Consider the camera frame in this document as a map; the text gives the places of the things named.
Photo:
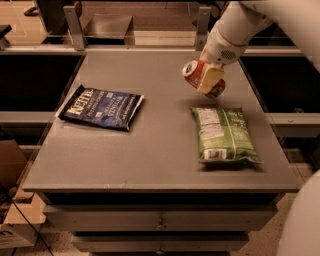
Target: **cabinet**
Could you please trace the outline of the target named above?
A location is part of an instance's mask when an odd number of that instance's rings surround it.
[[[180,75],[199,52],[88,50],[69,94],[84,87],[144,94],[129,132],[56,118],[23,185],[81,251],[115,255],[224,255],[261,229],[299,184],[238,63],[210,100]],[[263,164],[241,169],[198,162],[190,108],[242,107]]]

